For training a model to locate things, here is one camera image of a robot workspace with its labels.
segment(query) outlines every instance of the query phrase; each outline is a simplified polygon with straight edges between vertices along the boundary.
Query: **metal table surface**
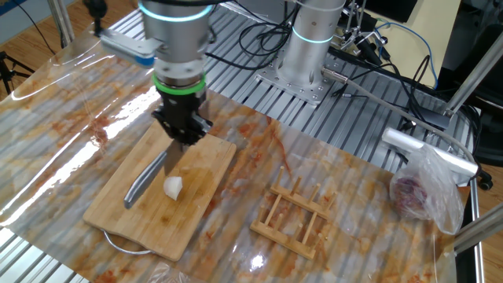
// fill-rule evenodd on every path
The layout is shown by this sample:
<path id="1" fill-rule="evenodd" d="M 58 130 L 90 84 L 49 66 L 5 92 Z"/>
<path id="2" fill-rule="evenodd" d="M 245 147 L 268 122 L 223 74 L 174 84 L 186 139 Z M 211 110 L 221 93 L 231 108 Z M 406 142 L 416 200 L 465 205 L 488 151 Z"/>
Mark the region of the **metal table surface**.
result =
<path id="1" fill-rule="evenodd" d="M 247 56 L 237 42 L 241 31 L 256 23 L 255 20 L 246 17 L 232 4 L 218 7 L 210 19 L 218 34 L 218 41 L 209 47 L 209 52 L 238 64 L 256 65 L 262 62 L 263 58 L 259 60 Z M 124 17 L 114 24 L 112 29 L 135 39 L 144 38 L 139 11 Z M 245 45 L 249 49 L 259 49 L 258 43 L 251 39 L 261 31 L 263 29 L 257 28 L 245 36 Z M 330 67 L 348 76 L 365 71 L 340 59 L 336 59 L 336 63 Z M 386 127 L 400 127 L 401 116 L 369 102 L 364 97 L 333 97 L 331 94 L 341 87 L 339 83 L 335 83 L 322 103 L 315 106 L 257 80 L 254 72 L 240 70 L 214 59 L 208 60 L 206 71 L 209 88 L 226 97 L 388 171 L 396 172 L 403 165 L 398 155 L 380 144 L 380 136 Z M 371 73 L 357 82 L 377 97 L 406 106 L 408 97 L 397 79 Z M 357 94 L 350 87 L 346 93 Z M 443 101 L 419 91 L 416 92 L 416 96 L 420 104 L 429 109 L 437 109 L 444 104 Z M 461 151 L 456 153 L 447 143 L 432 137 L 423 129 L 415 128 L 407 133 L 441 149 L 461 154 Z M 473 134 L 464 116 L 455 115 L 447 133 L 472 148 Z M 478 218 L 479 205 L 474 182 L 471 208 L 472 220 Z M 483 282 L 481 244 L 475 247 L 473 269 L 477 281 Z M 83 277 L 5 228 L 0 230 L 0 281 L 87 282 Z"/>

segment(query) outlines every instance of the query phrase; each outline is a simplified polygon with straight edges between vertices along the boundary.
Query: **green ring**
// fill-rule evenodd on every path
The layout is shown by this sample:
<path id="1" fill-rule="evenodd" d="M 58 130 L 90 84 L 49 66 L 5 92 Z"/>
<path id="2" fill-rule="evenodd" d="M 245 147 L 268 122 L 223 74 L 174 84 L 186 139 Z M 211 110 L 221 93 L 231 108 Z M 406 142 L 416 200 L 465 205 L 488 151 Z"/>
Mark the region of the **green ring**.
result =
<path id="1" fill-rule="evenodd" d="M 194 94 L 194 93 L 198 92 L 199 90 L 202 90 L 204 88 L 204 86 L 206 86 L 206 75 L 203 74 L 203 78 L 195 86 L 192 86 L 192 87 L 190 87 L 188 89 L 183 89 L 183 90 L 172 89 L 170 87 L 164 86 L 157 79 L 157 77 L 156 77 L 155 74 L 152 75 L 152 81 L 154 82 L 154 86 L 156 86 L 158 90 L 160 90 L 160 91 L 162 91 L 164 93 L 171 94 L 171 95 L 189 95 L 189 94 Z"/>

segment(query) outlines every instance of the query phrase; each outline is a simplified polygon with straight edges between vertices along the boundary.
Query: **transparent plastic cover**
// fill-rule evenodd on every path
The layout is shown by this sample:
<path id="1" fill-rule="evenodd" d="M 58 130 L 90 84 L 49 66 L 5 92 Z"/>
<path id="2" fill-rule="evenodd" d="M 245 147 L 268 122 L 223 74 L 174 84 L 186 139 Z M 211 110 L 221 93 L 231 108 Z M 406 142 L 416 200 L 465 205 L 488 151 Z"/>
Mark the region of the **transparent plastic cover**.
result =
<path id="1" fill-rule="evenodd" d="M 86 33 L 0 103 L 0 225 L 94 282 L 456 281 L 453 237 L 395 213 L 390 172 L 212 92 L 210 134 L 237 152 L 184 255 L 171 262 L 116 251 L 82 217 L 154 122 L 160 96 L 151 76 Z M 313 224 L 312 261 L 249 229 L 260 205 L 268 213 L 274 202 L 280 166 L 285 188 L 303 176 L 305 197 L 321 183 L 319 204 L 337 192 L 329 220 Z M 271 226 L 279 213 L 287 235 L 311 217 L 282 200 Z"/>

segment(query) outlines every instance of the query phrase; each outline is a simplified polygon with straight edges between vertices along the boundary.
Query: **wooden floor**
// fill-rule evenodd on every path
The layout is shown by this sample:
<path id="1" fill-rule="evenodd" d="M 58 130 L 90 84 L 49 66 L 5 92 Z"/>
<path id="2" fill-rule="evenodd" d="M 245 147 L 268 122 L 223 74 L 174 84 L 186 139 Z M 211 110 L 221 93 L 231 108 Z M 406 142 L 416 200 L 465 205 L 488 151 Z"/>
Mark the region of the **wooden floor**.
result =
<path id="1" fill-rule="evenodd" d="M 134 9 L 134 4 L 124 0 L 108 0 L 108 13 L 103 19 L 105 27 L 115 23 Z M 91 23 L 87 10 L 81 1 L 68 7 L 75 35 L 82 33 Z M 52 18 L 45 19 L 38 24 L 45 35 L 47 42 L 54 51 L 59 51 L 60 39 Z M 34 27 L 31 27 L 0 46 L 0 51 L 6 51 L 14 58 L 23 58 L 24 64 L 37 69 L 52 57 L 45 43 Z M 14 84 L 19 86 L 22 79 L 15 79 Z M 0 85 L 0 100 L 6 96 L 6 90 Z M 494 188 L 489 192 L 479 190 L 480 212 L 486 213 L 497 204 L 503 202 L 503 168 L 484 166 L 484 170 L 493 176 Z M 486 282 L 500 283 L 503 278 L 503 231 L 493 235 L 483 242 L 484 270 Z"/>

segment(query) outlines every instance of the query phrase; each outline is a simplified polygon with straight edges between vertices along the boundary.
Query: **white onion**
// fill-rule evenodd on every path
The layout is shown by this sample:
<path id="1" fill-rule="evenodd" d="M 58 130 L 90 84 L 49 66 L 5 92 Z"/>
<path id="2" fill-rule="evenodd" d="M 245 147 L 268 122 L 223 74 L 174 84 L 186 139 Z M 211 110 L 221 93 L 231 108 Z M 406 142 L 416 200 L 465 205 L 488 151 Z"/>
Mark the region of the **white onion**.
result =
<path id="1" fill-rule="evenodd" d="M 178 198 L 182 190 L 182 177 L 169 177 L 164 181 L 164 193 L 173 200 Z"/>

